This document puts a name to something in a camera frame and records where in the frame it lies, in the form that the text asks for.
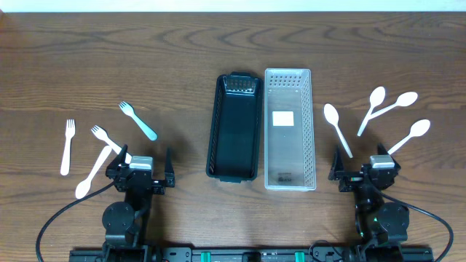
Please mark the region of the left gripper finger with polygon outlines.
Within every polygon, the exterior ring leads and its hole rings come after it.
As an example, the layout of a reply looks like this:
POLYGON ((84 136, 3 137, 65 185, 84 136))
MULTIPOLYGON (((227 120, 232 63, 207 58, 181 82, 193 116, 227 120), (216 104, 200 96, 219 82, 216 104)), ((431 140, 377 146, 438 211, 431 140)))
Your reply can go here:
POLYGON ((117 171, 119 171, 119 169, 121 167, 121 164, 125 163, 126 153, 127 153, 127 145, 124 144, 124 146, 121 148, 118 155, 107 166, 106 172, 117 172, 117 171))
POLYGON ((173 169, 173 163, 171 159, 171 150, 170 148, 167 148, 166 150, 166 157, 165 157, 165 174, 173 174, 174 169, 173 169))

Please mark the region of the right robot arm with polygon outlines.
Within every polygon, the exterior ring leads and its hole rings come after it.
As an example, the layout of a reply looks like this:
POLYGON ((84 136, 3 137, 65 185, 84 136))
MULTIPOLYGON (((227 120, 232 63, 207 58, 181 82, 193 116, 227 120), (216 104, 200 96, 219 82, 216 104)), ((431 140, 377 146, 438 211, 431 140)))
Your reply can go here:
POLYGON ((352 192, 355 198, 355 226, 361 243, 342 251, 343 261, 432 261, 428 247, 402 247, 408 239, 409 210, 395 201, 385 202, 382 191, 389 188, 398 175, 400 165, 382 144, 377 154, 362 164, 359 171, 344 169, 336 149, 329 180, 339 182, 340 192, 352 192))

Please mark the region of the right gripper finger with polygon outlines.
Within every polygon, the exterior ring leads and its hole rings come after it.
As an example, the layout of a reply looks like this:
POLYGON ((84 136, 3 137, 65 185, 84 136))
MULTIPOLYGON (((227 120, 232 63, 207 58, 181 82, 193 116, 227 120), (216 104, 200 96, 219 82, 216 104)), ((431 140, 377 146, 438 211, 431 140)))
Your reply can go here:
POLYGON ((344 174, 344 165, 343 165, 340 149, 337 146, 335 153, 333 155, 333 163, 331 165, 331 169, 328 174, 328 179, 329 180, 340 180, 343 174, 344 174))
POLYGON ((395 160, 390 156, 387 149, 379 143, 377 145, 377 155, 376 155, 377 164, 394 164, 395 160))

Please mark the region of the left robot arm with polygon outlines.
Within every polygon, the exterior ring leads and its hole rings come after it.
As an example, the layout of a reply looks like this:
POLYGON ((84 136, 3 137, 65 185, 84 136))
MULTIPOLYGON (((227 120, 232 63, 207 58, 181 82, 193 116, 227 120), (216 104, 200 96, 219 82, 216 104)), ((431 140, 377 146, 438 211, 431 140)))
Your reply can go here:
POLYGON ((162 261, 160 251, 145 243, 146 227, 152 206, 152 196, 163 195, 175 186, 175 174, 170 149, 166 151, 165 178, 152 178, 154 160, 150 156, 133 156, 125 162, 127 147, 106 168, 112 186, 125 195, 121 202, 109 205, 102 216, 106 230, 101 250, 72 250, 69 260, 94 261, 162 261))

